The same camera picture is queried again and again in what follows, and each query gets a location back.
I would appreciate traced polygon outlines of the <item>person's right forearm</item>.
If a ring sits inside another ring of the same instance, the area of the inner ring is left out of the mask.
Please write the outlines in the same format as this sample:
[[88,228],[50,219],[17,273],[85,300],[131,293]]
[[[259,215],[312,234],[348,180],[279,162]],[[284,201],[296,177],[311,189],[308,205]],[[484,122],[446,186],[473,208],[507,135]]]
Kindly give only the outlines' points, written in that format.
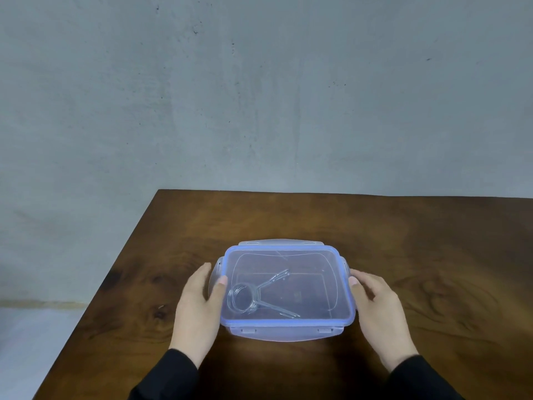
[[414,355],[389,374],[383,400],[465,400],[424,357]]

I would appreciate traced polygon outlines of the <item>person's left hand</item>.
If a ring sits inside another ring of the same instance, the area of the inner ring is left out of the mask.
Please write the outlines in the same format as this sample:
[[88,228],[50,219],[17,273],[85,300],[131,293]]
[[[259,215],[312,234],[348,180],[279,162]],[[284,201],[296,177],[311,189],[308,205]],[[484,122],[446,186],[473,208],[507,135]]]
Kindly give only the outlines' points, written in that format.
[[212,270],[204,263],[187,280],[175,311],[169,349],[176,349],[200,368],[210,351],[220,326],[220,317],[210,310],[210,296],[203,295],[205,283]]

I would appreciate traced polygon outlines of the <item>person's left forearm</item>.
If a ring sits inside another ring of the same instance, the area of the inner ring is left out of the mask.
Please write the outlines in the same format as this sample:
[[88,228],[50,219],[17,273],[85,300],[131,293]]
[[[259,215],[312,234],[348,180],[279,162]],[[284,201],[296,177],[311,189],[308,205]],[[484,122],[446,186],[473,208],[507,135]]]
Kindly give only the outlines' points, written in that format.
[[127,400],[190,400],[198,368],[184,353],[169,349],[130,391]]

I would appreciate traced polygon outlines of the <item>metal torsion spring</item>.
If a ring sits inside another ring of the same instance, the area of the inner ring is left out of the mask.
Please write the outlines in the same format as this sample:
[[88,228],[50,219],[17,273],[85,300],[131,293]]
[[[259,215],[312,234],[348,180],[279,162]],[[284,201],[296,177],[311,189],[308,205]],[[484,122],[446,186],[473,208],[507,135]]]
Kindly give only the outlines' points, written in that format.
[[[274,310],[281,316],[285,316],[288,318],[300,318],[300,315],[295,312],[292,312],[288,309],[284,309],[279,306],[270,304],[261,299],[262,288],[265,288],[279,280],[285,280],[290,275],[291,275],[291,272],[289,271],[289,269],[285,269],[277,273],[276,275],[272,276],[267,281],[261,284],[258,284],[258,285],[255,285],[249,282],[239,282],[235,284],[228,291],[228,295],[227,295],[228,308],[234,313],[242,314],[242,315],[252,314],[256,312],[256,310],[258,310],[259,308],[266,308],[266,309]],[[237,296],[242,291],[248,291],[250,295],[250,302],[245,308],[240,308],[238,307],[238,304],[237,304]]]

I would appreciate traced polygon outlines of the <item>person's right hand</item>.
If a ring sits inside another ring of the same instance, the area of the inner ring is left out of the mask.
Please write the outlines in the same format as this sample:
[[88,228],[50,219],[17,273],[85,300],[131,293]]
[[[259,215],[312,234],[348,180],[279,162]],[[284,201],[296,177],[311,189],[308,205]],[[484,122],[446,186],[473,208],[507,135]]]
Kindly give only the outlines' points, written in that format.
[[392,372],[408,357],[418,355],[400,299],[380,276],[356,269],[350,269],[350,276],[357,277],[368,296],[364,313],[358,312],[363,336]]

